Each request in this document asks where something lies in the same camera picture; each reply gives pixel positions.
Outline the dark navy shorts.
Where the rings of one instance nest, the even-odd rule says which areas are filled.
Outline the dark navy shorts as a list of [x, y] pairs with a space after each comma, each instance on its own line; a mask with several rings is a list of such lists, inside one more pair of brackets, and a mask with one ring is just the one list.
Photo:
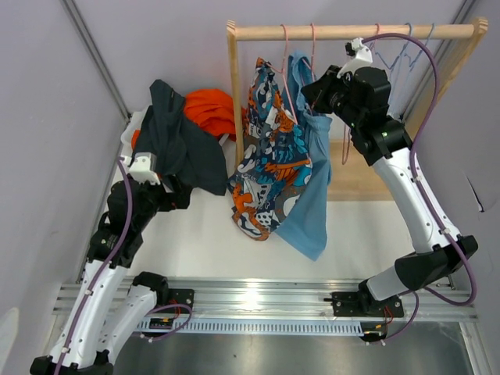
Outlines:
[[218, 140], [184, 114], [186, 99], [163, 80], [149, 88], [151, 105], [142, 120], [134, 153], [155, 156], [154, 171], [171, 191], [179, 182], [218, 196], [227, 190], [227, 165]]

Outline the patterned colourful shorts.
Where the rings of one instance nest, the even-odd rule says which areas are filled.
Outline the patterned colourful shorts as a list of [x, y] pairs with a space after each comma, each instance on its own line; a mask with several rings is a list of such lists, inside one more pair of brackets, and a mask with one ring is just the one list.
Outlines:
[[305, 129], [284, 103], [276, 70], [258, 58], [242, 120], [244, 156], [228, 181], [233, 221], [265, 241], [287, 219], [312, 176]]

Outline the orange shorts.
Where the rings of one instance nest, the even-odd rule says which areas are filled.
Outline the orange shorts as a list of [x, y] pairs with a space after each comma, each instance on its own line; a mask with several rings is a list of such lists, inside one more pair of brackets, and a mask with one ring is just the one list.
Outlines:
[[[168, 142], [167, 134], [172, 136], [175, 130], [179, 130], [182, 112], [186, 112], [204, 131], [218, 138], [226, 133], [234, 135], [232, 141], [237, 139], [233, 99], [224, 91], [217, 88], [200, 89], [184, 98], [161, 80], [154, 81], [149, 90], [152, 105], [144, 109], [147, 110], [146, 120], [142, 123], [147, 128], [145, 132], [138, 132], [140, 143], [134, 150], [141, 150], [147, 140], [151, 141], [151, 126], [155, 131], [155, 141]], [[172, 145], [162, 145], [160, 151], [168, 148], [175, 149]]]

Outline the light blue shorts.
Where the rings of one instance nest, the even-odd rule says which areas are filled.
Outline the light blue shorts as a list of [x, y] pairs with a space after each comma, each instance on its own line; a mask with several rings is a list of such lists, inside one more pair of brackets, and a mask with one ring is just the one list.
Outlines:
[[327, 189], [332, 178], [329, 131], [332, 119], [310, 109], [301, 89], [315, 80], [304, 52], [288, 56], [285, 105], [293, 106], [312, 162], [311, 175], [291, 212], [276, 233], [305, 257], [316, 261], [327, 245]]

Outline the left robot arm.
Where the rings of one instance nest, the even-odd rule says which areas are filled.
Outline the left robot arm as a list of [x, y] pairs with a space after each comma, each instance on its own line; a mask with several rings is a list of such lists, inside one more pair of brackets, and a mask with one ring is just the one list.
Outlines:
[[126, 175], [115, 183], [89, 244], [80, 291], [52, 350], [34, 359], [32, 374], [111, 374], [121, 349], [150, 313], [192, 316], [191, 300], [176, 300], [162, 275], [141, 272], [127, 296], [111, 304], [143, 243], [142, 233], [159, 212], [186, 209], [192, 188], [169, 176], [171, 190]]

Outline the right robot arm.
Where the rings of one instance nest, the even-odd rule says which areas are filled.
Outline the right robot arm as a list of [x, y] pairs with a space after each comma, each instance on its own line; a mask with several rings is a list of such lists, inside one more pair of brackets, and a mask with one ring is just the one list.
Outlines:
[[390, 298], [459, 270], [477, 251], [477, 241], [448, 219], [411, 153], [405, 125], [388, 114], [385, 71], [365, 66], [351, 73], [331, 65], [302, 93], [316, 112], [333, 113], [350, 128], [355, 149], [390, 191], [410, 233], [412, 253], [359, 285], [358, 309], [374, 315]]

